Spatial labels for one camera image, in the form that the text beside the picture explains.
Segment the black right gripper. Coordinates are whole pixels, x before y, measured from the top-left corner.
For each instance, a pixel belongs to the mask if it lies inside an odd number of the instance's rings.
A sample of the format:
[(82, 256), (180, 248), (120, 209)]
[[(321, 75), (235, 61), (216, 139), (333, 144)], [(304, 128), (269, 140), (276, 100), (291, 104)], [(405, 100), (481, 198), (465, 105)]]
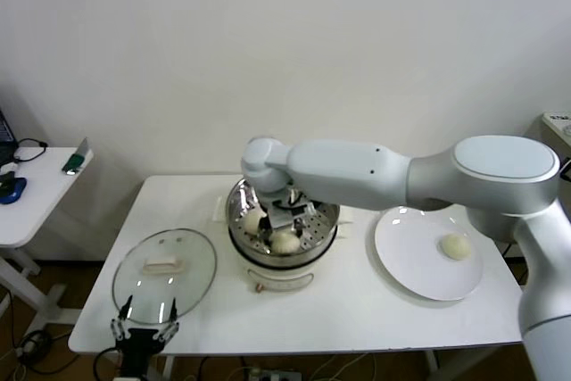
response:
[[(291, 217), (294, 219), (294, 232), (296, 236), (298, 238), (301, 238), (306, 228), (306, 224), (303, 219), (315, 215), (315, 206), (313, 202), (306, 202), (295, 206), (287, 206), (285, 209), (291, 214)], [(265, 244), (269, 244), (271, 242), (270, 237), (272, 233), (273, 229), (271, 227), (269, 217), (268, 216), (261, 217), (260, 240), (262, 240)]]

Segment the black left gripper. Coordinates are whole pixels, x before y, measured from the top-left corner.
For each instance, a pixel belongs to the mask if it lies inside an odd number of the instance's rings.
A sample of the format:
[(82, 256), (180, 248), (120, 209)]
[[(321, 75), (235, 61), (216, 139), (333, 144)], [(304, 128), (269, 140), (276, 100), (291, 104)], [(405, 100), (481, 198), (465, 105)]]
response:
[(128, 336), (124, 329), (124, 322), (128, 318), (133, 295), (121, 306), (117, 318), (111, 321), (111, 331), (115, 346), (122, 356), (120, 364), (121, 377), (144, 379), (147, 375), (150, 360), (159, 354), (179, 330), (178, 308), (175, 298), (172, 299), (170, 313), (163, 330), (147, 328), (130, 328)]

